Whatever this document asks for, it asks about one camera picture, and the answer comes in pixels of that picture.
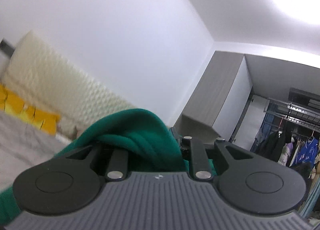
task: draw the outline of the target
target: yellow object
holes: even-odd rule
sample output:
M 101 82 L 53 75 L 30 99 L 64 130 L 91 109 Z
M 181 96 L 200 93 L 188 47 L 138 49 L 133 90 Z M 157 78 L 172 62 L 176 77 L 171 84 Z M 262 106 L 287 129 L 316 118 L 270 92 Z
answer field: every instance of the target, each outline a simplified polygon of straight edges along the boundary
M 32 124 L 34 127 L 48 134 L 55 135 L 57 122 L 60 120 L 58 114 L 48 113 L 28 106 L 14 92 L 0 84 L 0 110 L 15 116 L 23 122 Z

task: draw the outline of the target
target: ribbed gray surface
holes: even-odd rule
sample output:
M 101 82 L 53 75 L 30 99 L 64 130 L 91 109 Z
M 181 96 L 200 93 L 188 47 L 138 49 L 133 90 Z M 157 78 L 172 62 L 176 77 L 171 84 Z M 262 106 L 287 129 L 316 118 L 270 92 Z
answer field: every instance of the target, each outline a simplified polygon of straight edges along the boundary
M 274 218 L 241 213 L 225 204 L 209 183 L 193 181 L 185 172 L 161 175 L 133 172 L 125 181 L 108 183 L 82 210 L 59 217 L 23 212 L 6 229 L 312 229 L 294 212 Z

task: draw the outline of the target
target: gray blanket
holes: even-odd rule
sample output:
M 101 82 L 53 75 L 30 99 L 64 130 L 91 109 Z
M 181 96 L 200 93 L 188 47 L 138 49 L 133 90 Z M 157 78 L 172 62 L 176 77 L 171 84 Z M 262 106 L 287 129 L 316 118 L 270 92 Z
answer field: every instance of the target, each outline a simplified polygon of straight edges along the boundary
M 49 160 L 66 145 L 0 111 L 0 191 L 24 170 Z

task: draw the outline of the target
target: white logo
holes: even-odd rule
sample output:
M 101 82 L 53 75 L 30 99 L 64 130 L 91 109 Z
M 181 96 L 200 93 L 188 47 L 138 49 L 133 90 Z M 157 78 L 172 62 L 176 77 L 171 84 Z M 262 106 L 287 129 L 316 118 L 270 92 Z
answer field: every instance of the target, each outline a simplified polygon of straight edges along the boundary
M 159 174 L 159 175 L 155 176 L 155 178 L 156 178 L 156 179 L 162 179 L 163 176 Z

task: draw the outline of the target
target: teal fabric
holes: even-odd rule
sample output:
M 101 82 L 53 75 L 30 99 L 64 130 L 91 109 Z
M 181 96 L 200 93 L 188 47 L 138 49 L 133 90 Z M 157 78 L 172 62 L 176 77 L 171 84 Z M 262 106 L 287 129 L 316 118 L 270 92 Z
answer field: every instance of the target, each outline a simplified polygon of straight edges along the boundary
M 125 148 L 136 159 L 129 164 L 135 171 L 185 171 L 180 148 L 165 124 L 153 113 L 144 109 L 121 111 L 94 123 L 74 142 L 57 155 L 88 145 L 92 140 Z M 19 215 L 20 209 L 13 197 L 12 187 L 0 194 L 0 225 Z

